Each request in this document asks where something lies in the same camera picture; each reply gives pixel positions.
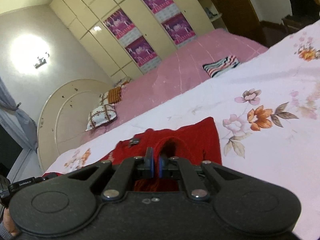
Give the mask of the person's left hand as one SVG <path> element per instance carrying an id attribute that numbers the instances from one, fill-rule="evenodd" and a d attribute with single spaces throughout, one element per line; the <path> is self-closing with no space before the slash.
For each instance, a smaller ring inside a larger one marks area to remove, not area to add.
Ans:
<path id="1" fill-rule="evenodd" d="M 3 221 L 1 223 L 1 236 L 4 239 L 11 239 L 19 234 L 19 230 L 16 228 L 8 208 L 4 209 Z"/>

